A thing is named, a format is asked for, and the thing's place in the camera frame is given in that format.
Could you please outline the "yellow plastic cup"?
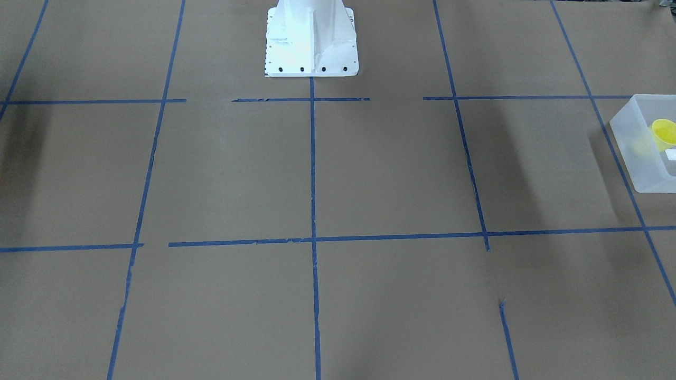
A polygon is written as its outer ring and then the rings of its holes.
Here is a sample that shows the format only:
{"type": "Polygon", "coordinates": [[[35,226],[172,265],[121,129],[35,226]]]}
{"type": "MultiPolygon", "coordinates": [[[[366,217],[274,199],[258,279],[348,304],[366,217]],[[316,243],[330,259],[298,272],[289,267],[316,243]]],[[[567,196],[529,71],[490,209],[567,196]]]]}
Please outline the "yellow plastic cup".
{"type": "Polygon", "coordinates": [[[675,122],[669,119],[656,119],[650,125],[652,139],[659,152],[675,147],[675,122]]]}

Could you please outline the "clear plastic storage box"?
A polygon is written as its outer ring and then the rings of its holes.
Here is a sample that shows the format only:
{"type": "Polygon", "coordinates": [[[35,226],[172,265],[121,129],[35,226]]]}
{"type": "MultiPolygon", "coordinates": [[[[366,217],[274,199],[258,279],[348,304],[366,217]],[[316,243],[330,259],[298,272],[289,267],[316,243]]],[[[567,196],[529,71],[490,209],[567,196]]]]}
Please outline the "clear plastic storage box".
{"type": "Polygon", "coordinates": [[[635,94],[610,120],[633,187],[639,193],[674,193],[674,161],[659,152],[650,132],[656,119],[675,118],[674,94],[635,94]]]}

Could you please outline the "white label in box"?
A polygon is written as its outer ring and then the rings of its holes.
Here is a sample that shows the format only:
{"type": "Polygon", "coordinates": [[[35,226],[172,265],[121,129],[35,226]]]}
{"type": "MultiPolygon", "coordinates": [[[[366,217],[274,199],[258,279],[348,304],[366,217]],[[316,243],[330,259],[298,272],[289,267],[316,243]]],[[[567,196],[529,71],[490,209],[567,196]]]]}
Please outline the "white label in box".
{"type": "Polygon", "coordinates": [[[669,161],[676,161],[676,149],[666,149],[664,153],[669,161]]]}

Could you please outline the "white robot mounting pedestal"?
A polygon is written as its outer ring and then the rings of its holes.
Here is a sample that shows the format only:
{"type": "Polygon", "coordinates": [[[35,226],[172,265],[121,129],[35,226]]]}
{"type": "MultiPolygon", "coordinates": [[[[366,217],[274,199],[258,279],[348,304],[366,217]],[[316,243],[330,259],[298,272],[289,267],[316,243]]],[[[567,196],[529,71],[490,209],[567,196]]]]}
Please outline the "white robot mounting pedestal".
{"type": "Polygon", "coordinates": [[[279,1],[266,21],[266,77],[358,75],[355,15],[343,1],[279,1]]]}

